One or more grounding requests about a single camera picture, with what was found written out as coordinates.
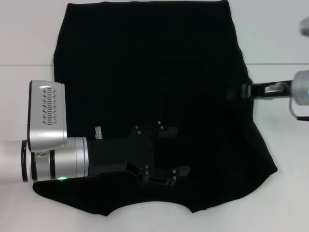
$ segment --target black t-shirt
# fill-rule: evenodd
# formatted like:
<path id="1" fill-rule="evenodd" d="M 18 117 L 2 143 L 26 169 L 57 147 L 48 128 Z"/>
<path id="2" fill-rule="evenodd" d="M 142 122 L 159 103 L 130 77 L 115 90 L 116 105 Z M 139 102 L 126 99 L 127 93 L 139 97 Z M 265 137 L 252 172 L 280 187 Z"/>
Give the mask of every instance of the black t-shirt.
<path id="1" fill-rule="evenodd" d="M 277 168 L 253 122 L 252 100 L 226 93 L 251 83 L 227 1 L 69 4 L 54 56 L 65 84 L 69 137 L 120 138 L 134 125 L 180 129 L 158 144 L 157 167 L 189 165 L 173 187 L 128 173 L 35 183 L 40 195 L 90 213 L 141 202 L 192 212 L 246 196 Z"/>

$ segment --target green led light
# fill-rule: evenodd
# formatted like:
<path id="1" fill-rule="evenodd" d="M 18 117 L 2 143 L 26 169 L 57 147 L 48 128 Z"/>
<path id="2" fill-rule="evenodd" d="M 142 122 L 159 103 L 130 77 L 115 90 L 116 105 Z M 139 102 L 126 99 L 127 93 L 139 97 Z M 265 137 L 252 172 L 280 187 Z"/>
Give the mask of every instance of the green led light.
<path id="1" fill-rule="evenodd" d="M 67 177 L 62 176 L 62 177 L 59 177 L 57 180 L 66 180 L 66 179 L 67 179 Z"/>

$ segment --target ventilation slot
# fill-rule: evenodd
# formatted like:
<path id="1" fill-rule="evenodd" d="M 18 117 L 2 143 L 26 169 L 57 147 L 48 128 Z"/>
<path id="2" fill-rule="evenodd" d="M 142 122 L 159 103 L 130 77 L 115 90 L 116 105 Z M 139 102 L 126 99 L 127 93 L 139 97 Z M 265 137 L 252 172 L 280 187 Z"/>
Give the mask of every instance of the ventilation slot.
<path id="1" fill-rule="evenodd" d="M 56 89 L 45 88 L 42 90 L 42 119 L 46 125 L 54 125 L 57 123 L 57 100 L 56 100 Z"/>

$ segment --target white table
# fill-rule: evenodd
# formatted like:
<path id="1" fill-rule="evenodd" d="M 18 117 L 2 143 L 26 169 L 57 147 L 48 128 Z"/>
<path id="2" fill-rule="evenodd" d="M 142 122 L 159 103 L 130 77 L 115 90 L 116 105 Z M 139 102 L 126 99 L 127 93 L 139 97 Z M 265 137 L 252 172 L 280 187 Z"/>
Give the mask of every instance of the white table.
<path id="1" fill-rule="evenodd" d="M 53 78 L 52 56 L 68 2 L 0 1 L 0 141 L 26 138 L 28 84 Z M 308 0 L 231 0 L 230 6 L 255 82 L 289 80 L 309 70 L 309 38 L 298 32 L 309 16 Z M 295 110 L 309 116 L 309 107 Z M 152 202 L 104 217 L 40 197 L 29 184 L 1 185 L 0 231 L 309 231 L 309 123 L 291 116 L 287 99 L 256 101 L 254 120 L 279 171 L 245 198 L 194 214 Z"/>

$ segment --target white tabletop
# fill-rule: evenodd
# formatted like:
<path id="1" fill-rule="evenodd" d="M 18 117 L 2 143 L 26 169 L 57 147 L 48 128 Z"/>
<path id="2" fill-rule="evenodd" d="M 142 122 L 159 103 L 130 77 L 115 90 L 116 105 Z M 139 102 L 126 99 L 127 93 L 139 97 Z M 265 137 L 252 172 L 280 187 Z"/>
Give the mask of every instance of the white tabletop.
<path id="1" fill-rule="evenodd" d="M 26 138 L 28 84 L 53 79 L 52 55 L 67 3 L 0 1 L 0 141 Z M 309 16 L 308 0 L 231 0 L 230 6 L 255 82 L 291 80 L 296 71 L 309 70 L 309 38 L 298 31 Z M 309 107 L 295 110 L 309 116 Z M 45 199 L 29 184 L 1 185 L 0 231 L 307 232 L 309 123 L 291 116 L 287 99 L 256 101 L 254 120 L 279 170 L 247 197 L 194 214 L 181 205 L 151 202 L 104 217 Z"/>

